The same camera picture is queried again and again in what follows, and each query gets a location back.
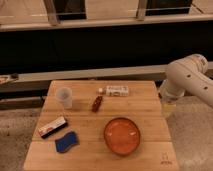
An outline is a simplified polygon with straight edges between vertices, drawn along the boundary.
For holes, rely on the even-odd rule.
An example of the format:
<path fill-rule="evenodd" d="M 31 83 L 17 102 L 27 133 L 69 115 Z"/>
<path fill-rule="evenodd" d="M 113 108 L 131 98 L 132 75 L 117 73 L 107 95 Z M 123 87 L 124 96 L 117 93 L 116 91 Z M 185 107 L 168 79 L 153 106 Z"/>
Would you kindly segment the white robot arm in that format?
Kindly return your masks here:
<path fill-rule="evenodd" d="M 198 97 L 213 108 L 213 80 L 205 75 L 208 61 L 201 54 L 192 54 L 170 62 L 165 68 L 166 78 L 159 87 L 163 116 L 168 118 L 178 99 L 185 92 Z"/>

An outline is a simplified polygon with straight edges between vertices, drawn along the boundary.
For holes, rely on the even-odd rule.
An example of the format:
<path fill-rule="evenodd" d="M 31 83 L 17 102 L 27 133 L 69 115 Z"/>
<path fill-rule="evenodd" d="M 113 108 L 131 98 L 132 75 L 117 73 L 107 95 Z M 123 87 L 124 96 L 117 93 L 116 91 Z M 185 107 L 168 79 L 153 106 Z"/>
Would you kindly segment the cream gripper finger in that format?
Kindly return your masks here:
<path fill-rule="evenodd" d="M 172 103 L 163 103 L 162 104 L 162 114 L 165 118 L 168 118 L 172 112 L 174 111 L 174 109 L 176 108 L 175 104 Z"/>

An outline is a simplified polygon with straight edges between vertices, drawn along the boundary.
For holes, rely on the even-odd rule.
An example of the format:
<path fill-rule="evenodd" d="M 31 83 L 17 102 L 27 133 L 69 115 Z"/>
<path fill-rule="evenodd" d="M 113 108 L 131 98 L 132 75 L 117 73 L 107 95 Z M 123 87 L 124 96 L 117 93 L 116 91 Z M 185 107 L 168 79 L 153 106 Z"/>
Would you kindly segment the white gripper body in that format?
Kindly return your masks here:
<path fill-rule="evenodd" d="M 163 103 L 175 104 L 184 96 L 184 89 L 169 80 L 164 80 L 159 88 L 159 95 Z"/>

